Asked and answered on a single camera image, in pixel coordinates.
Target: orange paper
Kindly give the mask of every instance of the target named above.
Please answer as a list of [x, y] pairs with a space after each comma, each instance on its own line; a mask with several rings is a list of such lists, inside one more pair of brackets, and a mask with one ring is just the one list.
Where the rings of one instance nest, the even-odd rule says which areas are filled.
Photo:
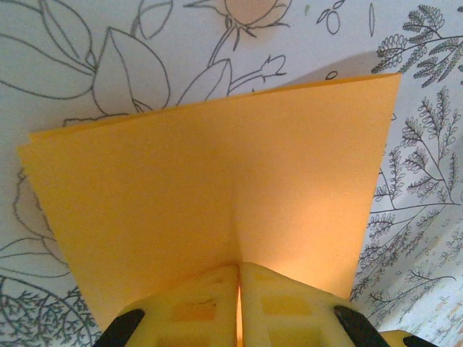
[[286, 87], [32, 136], [22, 161], [100, 327], [239, 261], [348, 297], [399, 80]]

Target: wallpaper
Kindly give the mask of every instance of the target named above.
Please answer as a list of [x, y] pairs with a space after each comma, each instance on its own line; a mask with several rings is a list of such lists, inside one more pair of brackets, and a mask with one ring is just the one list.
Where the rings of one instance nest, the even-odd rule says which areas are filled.
[[463, 346], [454, 2], [0, 0], [0, 346], [101, 334], [17, 157], [29, 132], [389, 72], [404, 76], [351, 300], [380, 330]]

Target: line drawing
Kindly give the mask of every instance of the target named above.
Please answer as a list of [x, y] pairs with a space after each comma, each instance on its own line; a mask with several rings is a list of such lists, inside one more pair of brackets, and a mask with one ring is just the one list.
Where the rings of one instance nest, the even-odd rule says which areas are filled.
[[[372, 293], [387, 269], [413, 254], [444, 209], [461, 209], [462, 204], [454, 199], [459, 165], [457, 154], [451, 146], [456, 140], [459, 130], [457, 122], [461, 116], [457, 110], [451, 112], [446, 86], [437, 92], [436, 100], [437, 106], [433, 106], [424, 97], [417, 107], [418, 118], [411, 116], [405, 120], [400, 146], [387, 154], [389, 171], [380, 170], [375, 201], [387, 202], [391, 208], [375, 210], [373, 207], [370, 213], [367, 227], [369, 242], [360, 255], [360, 269], [356, 274], [351, 300], [358, 300], [364, 291]], [[397, 198], [404, 193], [404, 189], [417, 196], [421, 203], [398, 206]], [[398, 303], [406, 299], [400, 295], [397, 298]], [[391, 308], [387, 311], [393, 311], [396, 305], [388, 302]], [[383, 318], [378, 313], [376, 325]]]
[[[21, 288], [12, 292], [8, 285]], [[101, 335], [79, 289], [60, 297], [42, 286], [0, 275], [1, 345], [91, 347]]]
[[370, 2], [370, 8], [368, 12], [368, 24], [370, 26], [370, 36], [373, 37], [375, 34], [375, 7], [373, 2]]
[[[371, 72], [376, 74], [397, 67], [407, 54], [408, 59], [398, 72], [404, 74], [416, 66], [420, 70], [413, 77], [427, 78], [421, 84], [423, 88], [443, 81], [463, 57], [463, 35], [441, 34], [445, 19], [437, 7], [419, 5], [408, 14], [408, 18], [402, 29], [412, 34], [405, 37], [397, 33], [385, 38], [377, 50], [381, 60]], [[458, 69], [463, 72], [463, 64]]]
[[[115, 85], [124, 90], [115, 91]], [[92, 94], [101, 113], [132, 114], [166, 107], [171, 90], [166, 68], [156, 53], [138, 39], [108, 27]]]
[[[236, 64], [232, 54], [245, 33], [258, 40], [261, 29], [265, 31], [268, 27], [282, 26], [281, 29], [286, 30], [291, 23], [282, 21], [292, 4], [291, 0], [275, 0], [267, 9], [262, 8], [260, 14], [239, 12], [227, 0], [191, 1], [185, 1], [182, 6], [212, 9], [223, 17], [224, 26], [221, 35], [215, 38], [217, 44], [204, 62], [205, 66], [198, 69], [192, 81], [186, 81], [187, 86], [179, 100], [171, 100], [171, 83], [162, 52], [147, 46], [148, 40], [172, 24], [172, 14], [177, 6], [181, 6], [178, 3], [174, 5], [173, 0], [139, 0], [135, 16], [127, 21], [128, 27], [105, 27], [106, 33], [101, 33], [104, 38], [102, 48], [95, 47], [96, 35], [90, 30], [85, 16], [63, 1], [37, 0], [35, 6], [33, 2], [24, 4], [16, 0], [0, 0], [0, 4], [33, 13], [52, 45], [59, 50], [58, 54], [49, 52], [32, 39], [0, 32], [2, 53], [20, 52], [12, 57], [12, 61], [32, 69], [33, 65], [22, 60], [22, 57], [28, 57], [30, 61], [43, 62], [51, 72], [36, 71], [35, 78], [26, 83], [8, 74], [7, 60], [0, 57], [0, 82], [20, 92], [52, 100], [91, 96], [99, 112], [86, 118], [66, 118], [62, 125], [68, 127], [155, 110], [166, 107], [168, 103], [177, 105], [226, 97], [243, 90], [259, 90], [262, 88], [259, 83], [265, 83], [270, 77], [285, 75], [286, 54], [268, 56], [257, 62], [254, 57], [254, 65], [249, 66], [242, 76], [234, 75], [233, 67], [235, 71], [237, 69], [232, 66]], [[339, 11], [344, 2], [336, 1], [323, 10], [316, 24], [324, 22], [327, 31], [337, 35], [342, 19]], [[378, 6], [375, 9], [375, 5], [370, 2], [370, 37], [378, 35], [380, 30], [375, 27], [378, 16]], [[305, 5], [304, 14], [300, 11], [298, 15], [306, 17], [310, 10], [313, 10], [310, 5]], [[463, 12], [463, 7], [456, 10]], [[445, 23], [444, 13], [436, 7], [419, 5], [414, 8], [409, 12], [402, 32], [381, 42], [377, 51], [380, 62], [372, 72], [397, 68], [407, 73], [416, 69], [413, 77], [425, 78], [423, 87], [443, 82], [452, 72], [463, 72], [463, 34], [449, 25]], [[233, 50], [224, 52], [225, 43], [233, 46]], [[132, 55], [144, 57], [140, 67], [135, 67]], [[337, 71], [326, 75], [327, 80], [337, 77]], [[114, 89], [109, 89], [111, 85], [122, 90], [112, 102], [109, 96], [114, 96]], [[450, 109], [450, 102], [453, 104], [455, 100], [449, 99], [446, 86], [438, 89], [437, 95], [423, 98], [422, 103], [417, 105], [416, 116], [401, 120], [395, 113], [392, 115], [396, 126], [400, 125], [397, 122], [404, 122], [402, 143], [387, 151], [379, 172], [375, 202], [368, 221], [370, 240], [362, 253], [361, 268], [351, 295], [354, 300], [368, 300], [370, 318], [376, 322], [392, 312], [398, 313], [401, 318], [409, 317], [407, 315], [414, 309], [415, 297], [418, 302], [441, 285], [454, 282], [453, 276], [438, 271], [445, 272], [459, 266], [462, 261], [461, 228], [455, 226], [449, 229], [451, 235], [439, 237], [434, 236], [432, 231], [441, 226], [450, 228], [451, 221], [446, 214], [458, 213], [463, 203], [461, 189], [456, 188], [462, 180], [459, 178], [461, 158], [455, 148], [455, 143], [463, 136], [457, 126], [461, 116], [458, 111]], [[67, 294], [57, 295], [35, 284], [38, 279], [69, 278], [69, 268], [59, 253], [48, 221], [23, 171], [18, 173], [16, 182], [12, 214], [22, 233], [17, 239], [0, 244], [0, 345], [47, 346], [58, 341], [60, 344], [91, 346], [100, 332], [77, 287], [71, 288]], [[406, 194], [416, 199], [404, 201]], [[431, 258], [434, 253], [439, 259], [433, 262], [422, 262], [418, 267], [401, 268], [400, 271], [394, 268], [401, 264], [400, 260]], [[32, 266], [35, 262], [45, 266], [35, 268]], [[396, 274], [397, 283], [402, 284], [400, 291], [384, 288], [384, 282], [381, 283], [389, 270], [393, 276]], [[405, 311], [399, 311], [402, 309], [398, 308], [399, 304]], [[54, 312], [59, 310], [64, 317], [55, 315]], [[455, 329], [461, 328], [462, 322], [462, 314], [458, 311], [448, 313], [443, 324], [436, 326], [433, 339], [442, 342], [451, 337]]]
[[139, 30], [145, 40], [154, 38], [163, 30], [173, 7], [173, 0], [142, 0], [132, 23], [130, 35], [135, 37]]
[[338, 72], [336, 70], [333, 70], [326, 75], [325, 80], [334, 80], [337, 76]]
[[344, 5], [346, 0], [336, 1], [331, 8], [324, 9], [320, 16], [318, 16], [316, 24], [325, 21], [327, 31], [335, 35], [341, 29], [341, 19], [339, 18], [338, 9]]
[[425, 246], [425, 248], [423, 248], [420, 252], [418, 252], [415, 259], [417, 259], [423, 253], [428, 256], [429, 251], [432, 250], [436, 246], [438, 241], [439, 241], [439, 238], [437, 236], [434, 236], [431, 240], [428, 240], [428, 238], [426, 238], [426, 243], [428, 243], [428, 244]]
[[373, 310], [368, 319], [374, 318], [375, 325], [379, 326], [396, 308], [400, 308], [399, 323], [402, 323], [404, 316], [412, 311], [416, 303], [436, 289], [441, 281], [456, 281], [454, 276], [449, 275], [432, 277], [434, 269], [435, 265], [426, 260], [408, 270], [405, 282], [398, 291], [392, 294], [386, 290], [371, 293], [369, 297]]
[[233, 69], [230, 59], [217, 61], [211, 67], [202, 71], [183, 92], [177, 105], [206, 101], [213, 98], [225, 98], [243, 85], [254, 80], [266, 81], [269, 77], [284, 76], [281, 72], [286, 62], [285, 55], [272, 58], [269, 56], [259, 69], [232, 80]]
[[463, 231], [456, 228], [451, 233], [451, 240], [446, 242], [447, 249], [442, 251], [439, 259], [441, 260], [439, 266], [443, 267], [447, 262], [455, 260], [463, 248]]
[[259, 9], [260, 12], [258, 13], [252, 2], [249, 2], [248, 5], [240, 3], [240, 7], [234, 8], [233, 3], [227, 3], [226, 0], [197, 0], [184, 5], [184, 7], [193, 9], [209, 8], [215, 10], [222, 17], [225, 17], [226, 30], [218, 40], [209, 58], [208, 67], [211, 67], [216, 63], [219, 51], [233, 32], [236, 33], [233, 50], [236, 50], [241, 32], [256, 38], [253, 32], [254, 29], [279, 25], [289, 27], [288, 24], [280, 22], [280, 20], [288, 11], [291, 2], [292, 0], [276, 0], [274, 3], [269, 2], [270, 6]]

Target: flower drawing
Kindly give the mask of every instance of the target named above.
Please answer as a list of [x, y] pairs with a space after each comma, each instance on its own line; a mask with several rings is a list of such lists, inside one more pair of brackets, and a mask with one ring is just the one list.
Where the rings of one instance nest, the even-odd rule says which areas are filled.
[[238, 46], [241, 32], [256, 37], [254, 30], [264, 27], [286, 25], [280, 22], [286, 14], [292, 0], [197, 0], [185, 7], [214, 9], [225, 17], [225, 33], [221, 36], [208, 62], [208, 67], [214, 65], [222, 45], [235, 32], [233, 49]]

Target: fern drawing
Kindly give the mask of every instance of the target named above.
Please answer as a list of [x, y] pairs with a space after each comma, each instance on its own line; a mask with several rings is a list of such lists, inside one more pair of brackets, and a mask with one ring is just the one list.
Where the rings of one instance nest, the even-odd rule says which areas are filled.
[[[379, 45], [376, 53], [381, 60], [371, 72], [398, 67], [403, 74], [416, 66], [413, 77], [426, 79], [422, 87], [443, 81], [463, 57], [463, 35], [442, 34], [445, 19], [436, 7], [421, 4], [408, 19], [402, 25], [406, 34], [391, 35]], [[458, 69], [463, 72], [463, 64]]]
[[[454, 196], [459, 158], [452, 150], [461, 116], [451, 110], [447, 87], [437, 93], [435, 105], [423, 98], [417, 112], [417, 117], [405, 121], [400, 147], [387, 154], [389, 170], [380, 170], [375, 201], [386, 199], [391, 208], [370, 214], [370, 241], [360, 255], [352, 300], [358, 300], [364, 291], [379, 283], [401, 257], [415, 253], [443, 209], [462, 205]], [[397, 197], [404, 190], [420, 203], [398, 206]]]
[[400, 323], [416, 303], [431, 293], [441, 281], [456, 280], [453, 276], [433, 277], [434, 268], [434, 264], [425, 261], [408, 270], [405, 282], [398, 291], [392, 294], [385, 290], [371, 293], [369, 297], [373, 310], [368, 318], [373, 319], [375, 325], [379, 326], [395, 309], [400, 308], [402, 311], [399, 317]]

